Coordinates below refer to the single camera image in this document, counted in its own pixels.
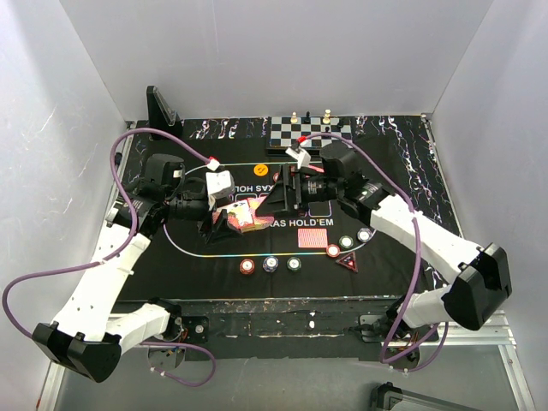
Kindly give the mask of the dealt red-backed playing card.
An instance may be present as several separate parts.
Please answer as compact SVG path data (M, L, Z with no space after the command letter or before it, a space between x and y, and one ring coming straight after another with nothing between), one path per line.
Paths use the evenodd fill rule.
M297 230L298 248L327 248L328 234L327 229L309 229L299 228Z

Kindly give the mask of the green chips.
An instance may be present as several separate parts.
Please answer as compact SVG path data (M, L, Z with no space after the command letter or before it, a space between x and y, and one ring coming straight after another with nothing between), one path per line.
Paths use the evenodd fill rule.
M338 243L340 248L350 249L354 246L354 239L349 235L342 235Z

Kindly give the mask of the red chips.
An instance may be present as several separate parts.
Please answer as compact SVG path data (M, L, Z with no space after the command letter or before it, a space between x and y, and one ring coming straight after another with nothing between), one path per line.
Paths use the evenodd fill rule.
M327 246L327 248L325 249L325 252L326 254L330 257L330 258L336 258L340 255L340 248L338 245L336 244L329 244Z

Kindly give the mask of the red poker chip stack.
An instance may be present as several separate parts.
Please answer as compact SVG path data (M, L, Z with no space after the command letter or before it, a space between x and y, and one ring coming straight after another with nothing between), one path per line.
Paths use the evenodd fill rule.
M243 275L251 275L255 271L255 264L252 259L243 259L239 266L240 273Z

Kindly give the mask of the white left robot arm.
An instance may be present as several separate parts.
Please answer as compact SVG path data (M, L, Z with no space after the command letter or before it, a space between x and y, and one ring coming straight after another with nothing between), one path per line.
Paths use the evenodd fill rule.
M143 176L125 187L101 230L96 262L50 323L36 325L32 340L55 363L105 381L122 355L151 337L180 343L188 323L175 302L152 298L119 319L110 313L140 256L169 219L196 222L208 243L265 229L274 222L265 198L217 207L234 192L232 175L209 163L205 178L187 179L182 158L154 154Z

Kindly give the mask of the green poker chip stack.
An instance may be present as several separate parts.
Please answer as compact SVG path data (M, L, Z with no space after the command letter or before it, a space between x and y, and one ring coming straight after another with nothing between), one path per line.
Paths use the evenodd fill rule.
M290 271L297 272L301 269L301 260L297 257L290 257L287 261L287 268Z

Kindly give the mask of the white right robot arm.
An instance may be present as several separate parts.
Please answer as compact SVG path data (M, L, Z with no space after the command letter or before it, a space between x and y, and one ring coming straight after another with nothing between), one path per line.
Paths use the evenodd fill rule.
M426 325L453 321L477 331L511 296L509 261L505 250L465 240L416 211L409 197L383 176L374 181L360 169L360 150L336 141L320 151L321 173L310 168L310 155L299 141L286 153L297 165L282 171L285 211L304 211L312 202L335 200L350 217L414 251L447 283L440 289L409 290L387 319L388 332L407 340Z

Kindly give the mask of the red-backed playing card deck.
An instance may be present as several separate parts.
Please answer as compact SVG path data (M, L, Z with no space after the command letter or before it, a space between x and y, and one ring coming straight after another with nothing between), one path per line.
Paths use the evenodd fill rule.
M274 223L274 217L261 217L256 214L259 206L262 204L262 199L259 198L247 198L249 205L253 211L253 221L254 226L249 227L248 229L240 230L242 233L252 232L257 230L262 230L270 227Z

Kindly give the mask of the red playing card box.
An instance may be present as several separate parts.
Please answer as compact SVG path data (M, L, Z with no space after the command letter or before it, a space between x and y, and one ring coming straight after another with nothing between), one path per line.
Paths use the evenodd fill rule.
M212 214L214 223L224 211L227 212L229 223L237 229L244 230L254 226L253 211L248 200L239 200L218 207Z

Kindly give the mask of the black triangular all-in marker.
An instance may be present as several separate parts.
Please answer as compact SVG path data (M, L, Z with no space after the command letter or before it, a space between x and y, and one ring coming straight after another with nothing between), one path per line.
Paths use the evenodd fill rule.
M358 271L355 252L347 253L346 255L341 256L336 260L336 263L352 272Z

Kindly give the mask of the yellow big blind button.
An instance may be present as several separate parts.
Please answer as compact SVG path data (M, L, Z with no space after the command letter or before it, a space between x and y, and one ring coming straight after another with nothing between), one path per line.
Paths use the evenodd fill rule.
M253 167L253 173L256 176L266 176L269 172L269 167L266 164L256 164Z

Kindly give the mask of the blue poker chip stack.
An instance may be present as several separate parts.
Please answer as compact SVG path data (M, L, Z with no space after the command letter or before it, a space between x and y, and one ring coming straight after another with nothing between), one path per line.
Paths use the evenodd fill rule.
M268 256L263 261L263 270L268 273L273 273L279 266L279 260L276 256Z

